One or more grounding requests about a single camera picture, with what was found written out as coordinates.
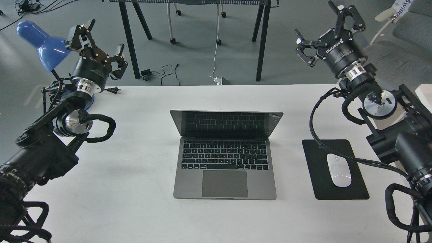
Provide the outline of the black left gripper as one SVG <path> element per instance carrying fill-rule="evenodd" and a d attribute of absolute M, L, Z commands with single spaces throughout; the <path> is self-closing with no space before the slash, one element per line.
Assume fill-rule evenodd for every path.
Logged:
<path fill-rule="evenodd" d="M 91 30 L 96 20 L 91 19 L 86 24 L 76 25 L 70 29 L 69 36 L 64 42 L 66 49 L 80 54 L 76 67 L 71 74 L 71 82 L 86 93 L 101 93 L 106 85 L 107 78 L 121 79 L 128 67 L 128 62 L 123 57 L 124 44 L 117 46 L 117 52 L 110 56 L 96 46 L 91 35 Z M 109 71 L 103 64 L 116 62 L 117 68 Z"/>

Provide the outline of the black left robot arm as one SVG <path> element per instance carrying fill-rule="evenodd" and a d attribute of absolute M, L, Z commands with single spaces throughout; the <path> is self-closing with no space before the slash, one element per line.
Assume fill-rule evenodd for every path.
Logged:
<path fill-rule="evenodd" d="M 95 45 L 91 35 L 95 20 L 71 28 L 69 38 L 47 34 L 32 21 L 17 25 L 17 34 L 38 52 L 47 71 L 54 68 L 71 51 L 80 58 L 68 78 L 56 77 L 42 89 L 42 100 L 50 93 L 50 105 L 39 119 L 17 138 L 20 150 L 1 165 L 1 241 L 30 242 L 38 236 L 51 242 L 51 233 L 42 226 L 49 206 L 44 202 L 24 201 L 35 186 L 64 176 L 78 163 L 77 150 L 84 142 L 108 140 L 116 128 L 113 118 L 89 114 L 94 94 L 105 89 L 107 79 L 120 79 L 128 62 L 124 60 L 124 44 L 109 56 Z"/>

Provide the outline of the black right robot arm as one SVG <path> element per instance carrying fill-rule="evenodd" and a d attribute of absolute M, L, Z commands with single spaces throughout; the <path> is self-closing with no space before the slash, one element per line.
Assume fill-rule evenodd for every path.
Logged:
<path fill-rule="evenodd" d="M 397 90 L 383 89 L 375 79 L 377 68 L 367 63 L 367 55 L 358 46 L 351 30 L 344 27 L 352 17 L 352 29 L 365 30 L 366 25 L 354 5 L 329 6 L 337 15 L 334 28 L 318 40 L 298 36 L 296 54 L 310 67 L 323 60 L 332 74 L 340 79 L 339 88 L 327 91 L 315 104 L 309 118 L 309 129 L 318 144 L 330 154 L 377 168 L 396 172 L 409 186 L 390 184 L 385 190 L 387 216 L 396 227 L 407 231 L 406 241 L 420 242 L 420 234 L 431 232 L 431 112 L 404 85 Z M 352 123 L 366 124 L 372 134 L 366 137 L 378 161 L 342 154 L 326 145 L 316 134 L 313 117 L 319 105 L 330 95 L 343 97 L 342 113 Z"/>

